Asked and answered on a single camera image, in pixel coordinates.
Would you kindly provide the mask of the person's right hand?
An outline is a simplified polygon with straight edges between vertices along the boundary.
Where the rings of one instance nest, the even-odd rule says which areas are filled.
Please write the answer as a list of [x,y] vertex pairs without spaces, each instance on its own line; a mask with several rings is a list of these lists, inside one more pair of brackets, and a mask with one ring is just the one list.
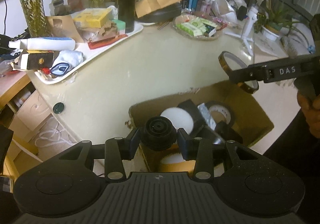
[[319,116],[320,116],[320,111],[319,111],[319,105],[320,105],[320,100],[319,96],[317,96],[313,101],[305,97],[304,95],[301,94],[300,91],[297,93],[297,102],[306,118],[306,122],[309,126],[310,133],[319,139],[319,131],[320,131],[320,126],[319,126]]

